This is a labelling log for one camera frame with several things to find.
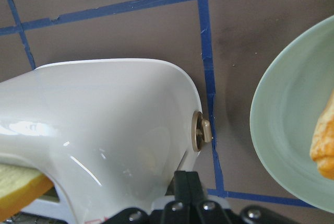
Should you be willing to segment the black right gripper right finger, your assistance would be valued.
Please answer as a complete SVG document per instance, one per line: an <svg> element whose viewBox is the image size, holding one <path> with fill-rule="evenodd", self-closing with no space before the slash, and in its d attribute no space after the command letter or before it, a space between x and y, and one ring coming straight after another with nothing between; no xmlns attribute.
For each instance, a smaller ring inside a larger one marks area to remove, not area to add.
<svg viewBox="0 0 334 224"><path fill-rule="evenodd" d="M227 200L208 195L197 172L186 172L186 178L190 192L189 223L230 223Z"/></svg>

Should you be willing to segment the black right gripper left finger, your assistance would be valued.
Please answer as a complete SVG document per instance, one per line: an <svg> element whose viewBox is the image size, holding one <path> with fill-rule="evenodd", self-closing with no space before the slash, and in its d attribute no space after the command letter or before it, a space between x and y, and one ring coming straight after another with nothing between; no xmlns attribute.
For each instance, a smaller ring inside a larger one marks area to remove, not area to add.
<svg viewBox="0 0 334 224"><path fill-rule="evenodd" d="M186 171L174 173L174 195L162 196L151 205L150 223L189 223L190 189Z"/></svg>

